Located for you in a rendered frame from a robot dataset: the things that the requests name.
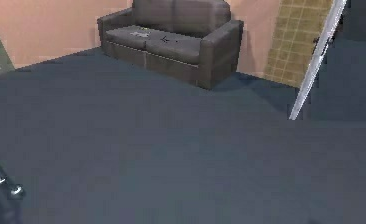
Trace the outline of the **dark grey sofa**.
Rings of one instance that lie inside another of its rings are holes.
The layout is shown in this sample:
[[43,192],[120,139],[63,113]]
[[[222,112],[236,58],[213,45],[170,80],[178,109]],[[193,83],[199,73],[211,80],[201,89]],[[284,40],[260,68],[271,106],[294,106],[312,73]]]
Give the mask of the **dark grey sofa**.
[[244,22],[225,0],[133,0],[97,25],[105,55],[203,89],[238,67]]

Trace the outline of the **black chair with metal legs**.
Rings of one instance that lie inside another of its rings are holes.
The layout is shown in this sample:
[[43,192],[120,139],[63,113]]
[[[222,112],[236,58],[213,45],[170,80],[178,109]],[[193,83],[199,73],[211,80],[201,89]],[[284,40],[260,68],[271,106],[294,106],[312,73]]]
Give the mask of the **black chair with metal legs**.
[[24,196],[24,188],[20,184],[16,184],[0,165],[0,189],[5,188],[7,194],[13,199],[20,199]]

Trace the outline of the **white room door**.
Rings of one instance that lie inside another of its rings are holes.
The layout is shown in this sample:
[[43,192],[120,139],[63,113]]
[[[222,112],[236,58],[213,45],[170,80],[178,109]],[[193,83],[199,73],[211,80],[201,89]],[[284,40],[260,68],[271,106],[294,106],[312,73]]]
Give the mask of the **white room door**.
[[324,56],[328,51],[329,45],[332,43],[334,33],[343,14],[347,1],[348,0],[333,0],[332,2],[332,6],[324,22],[323,30],[319,35],[315,50],[305,73],[305,77],[301,83],[297,98],[291,110],[289,120],[296,120],[299,113],[301,112],[302,106],[304,105],[308,94],[312,89]]

